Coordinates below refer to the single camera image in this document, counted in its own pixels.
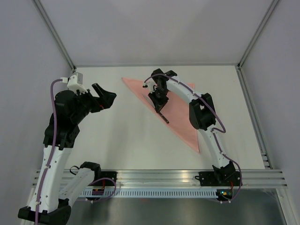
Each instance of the pink triangular fabric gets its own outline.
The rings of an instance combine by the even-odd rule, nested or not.
[[[149,90],[143,88],[143,81],[129,78],[122,78],[123,82],[128,88],[155,114],[157,117],[169,127],[179,138],[181,138],[189,147],[194,151],[199,152],[197,131],[192,127],[189,121],[188,104],[185,103],[175,93],[169,92],[168,103],[161,110],[161,113],[169,120],[167,124],[156,112],[155,109],[149,104],[143,95],[148,97]]]

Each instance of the white cable clip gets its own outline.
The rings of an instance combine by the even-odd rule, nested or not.
[[[69,78],[67,78],[67,77],[61,77],[61,79],[62,79],[62,83],[68,83],[68,81],[69,81]]]

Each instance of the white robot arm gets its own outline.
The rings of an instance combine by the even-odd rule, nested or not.
[[[202,94],[185,84],[172,70],[164,73],[161,69],[153,71],[150,78],[143,84],[149,89],[148,97],[153,102],[157,113],[167,104],[167,93],[172,91],[189,104],[189,120],[202,135],[212,157],[214,176],[219,184],[228,183],[229,179],[236,179],[233,162],[226,156],[216,128],[216,114],[210,94]]]
[[[89,184],[101,178],[99,164],[84,162],[75,177],[60,190],[67,159],[79,134],[78,124],[89,113],[110,108],[116,97],[115,93],[102,89],[97,83],[92,87],[99,97],[93,97],[82,85],[82,74],[77,72],[70,78],[57,81],[67,83],[68,90],[59,92],[55,100],[52,99],[55,114],[45,130],[44,157],[37,187],[29,205],[18,213],[19,218],[36,224],[67,224],[78,196]]]

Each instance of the gray wall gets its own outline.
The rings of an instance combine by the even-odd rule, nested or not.
[[[243,67],[268,141],[300,211],[300,1],[283,0]]]
[[[41,0],[78,67],[237,63],[272,0]]]
[[[50,84],[69,73],[30,0],[0,1],[0,224],[19,224],[41,165]],[[63,88],[55,86],[56,91]]]

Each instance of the metal frame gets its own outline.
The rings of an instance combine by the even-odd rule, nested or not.
[[[199,172],[213,170],[113,170],[118,173],[118,188],[178,188],[178,189],[223,189],[228,187],[201,187],[195,179]],[[36,186],[40,170],[34,177]],[[281,170],[242,170],[242,189],[287,188]],[[60,187],[64,188],[74,177],[69,170],[64,170]]]
[[[41,14],[43,21],[45,22],[47,28],[49,29],[54,41],[62,53],[67,64],[70,66],[72,72],[76,70],[76,66],[72,62],[67,50],[64,47],[62,40],[60,39],[56,29],[54,28],[45,8],[43,7],[40,0],[32,0],[35,7]],[[265,164],[265,170],[242,170],[243,173],[243,186],[242,188],[275,188],[277,191],[280,206],[283,210],[284,217],[288,225],[297,225],[299,219],[297,212],[294,210],[293,203],[290,201],[287,185],[281,170],[272,169],[271,163],[269,161],[268,146],[266,144],[261,125],[257,113],[255,111],[255,106],[251,99],[251,94],[247,86],[247,81],[242,70],[242,66],[247,60],[251,50],[255,46],[258,38],[266,27],[267,22],[274,13],[276,7],[279,5],[281,0],[273,0],[265,13],[263,19],[261,20],[258,28],[256,29],[254,35],[252,36],[246,50],[244,51],[240,61],[235,65],[237,75],[240,81],[240,85],[244,94],[244,98],[248,107],[249,115],[253,124],[255,135],[262,153],[262,158]],[[184,64],[186,65],[224,65],[224,64]],[[122,65],[122,66],[141,66],[141,65]],[[118,170],[118,180],[117,184],[122,189],[131,190],[145,190],[145,188],[156,188],[164,190],[209,190],[207,187],[201,187],[199,182],[194,179],[197,175],[198,170],[137,170],[137,171],[127,171]],[[33,186],[36,185],[38,179],[39,171],[35,174]],[[71,179],[69,171],[65,170],[61,187],[64,187],[66,183]]]
[[[61,41],[61,38],[59,37],[55,27],[53,26],[43,4],[41,3],[40,0],[32,0],[33,4],[35,5],[36,9],[40,13],[43,21],[45,22],[46,27],[48,28],[49,32],[51,33],[55,43],[58,46],[58,49],[60,50],[62,56],[66,60],[67,64],[70,66],[72,73],[76,71],[76,67],[74,63],[72,62],[63,42]]]
[[[244,54],[243,54],[242,58],[240,59],[240,61],[238,63],[238,67],[239,68],[241,68],[244,65],[244,63],[245,63],[248,55],[250,54],[250,52],[251,52],[252,48],[254,47],[256,41],[258,40],[258,38],[261,36],[261,34],[262,34],[262,32],[263,32],[263,30],[264,30],[267,22],[271,18],[273,12],[275,11],[275,9],[278,6],[278,4],[279,4],[280,1],[281,0],[273,0],[271,2],[269,8],[267,9],[267,12],[263,16],[262,21],[260,22],[260,24],[259,24],[258,28],[256,29],[253,37],[251,38],[251,40],[250,40],[250,42],[249,42],[246,50],[244,51]]]

